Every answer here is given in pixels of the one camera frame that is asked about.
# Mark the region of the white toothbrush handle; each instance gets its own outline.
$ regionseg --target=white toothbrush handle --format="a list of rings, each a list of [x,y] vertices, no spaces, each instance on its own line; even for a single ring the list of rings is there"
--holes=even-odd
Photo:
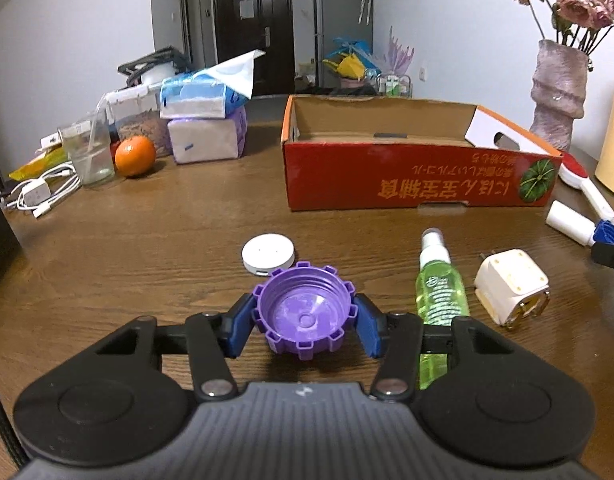
[[[611,220],[614,217],[614,210],[590,178],[582,180],[580,189],[602,220]]]

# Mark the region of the orange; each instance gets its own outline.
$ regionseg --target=orange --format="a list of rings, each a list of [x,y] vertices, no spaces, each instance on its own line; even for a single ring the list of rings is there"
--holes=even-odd
[[[123,140],[116,150],[116,169],[122,176],[138,176],[149,171],[156,161],[156,147],[147,137]]]

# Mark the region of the pumpkin picture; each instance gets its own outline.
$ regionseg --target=pumpkin picture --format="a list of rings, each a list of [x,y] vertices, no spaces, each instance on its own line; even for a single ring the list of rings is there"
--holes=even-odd
[[[556,179],[556,167],[548,158],[537,160],[520,179],[519,195],[524,202],[540,200]]]

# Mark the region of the wooden table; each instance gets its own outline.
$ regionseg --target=wooden table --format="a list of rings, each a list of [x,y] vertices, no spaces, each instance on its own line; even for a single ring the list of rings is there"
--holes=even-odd
[[[597,423],[583,463],[614,480],[614,270],[544,224],[541,208],[423,208],[292,213],[287,207],[279,128],[251,128],[241,160],[164,168],[140,180],[82,189],[46,217],[14,213],[24,248],[0,282],[0,393],[6,409],[31,381],[141,314],[182,322],[202,310],[226,310],[261,280],[242,266],[241,248],[278,232],[300,259],[332,264],[383,310],[415,312],[420,234],[442,229],[466,283],[479,253],[522,248],[551,282],[544,315],[510,336],[584,384]],[[554,196],[590,218],[579,192]],[[491,324],[474,293],[474,317]],[[253,380],[362,381],[377,363],[355,336],[314,361],[275,356],[254,334],[230,363],[239,383]],[[184,358],[164,371],[190,386]],[[14,472],[0,442],[0,480]]]

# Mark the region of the white cylinder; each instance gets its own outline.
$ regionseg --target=white cylinder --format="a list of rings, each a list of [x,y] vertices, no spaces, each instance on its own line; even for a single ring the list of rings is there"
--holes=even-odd
[[[594,244],[596,225],[562,202],[554,200],[545,223],[582,246]]]

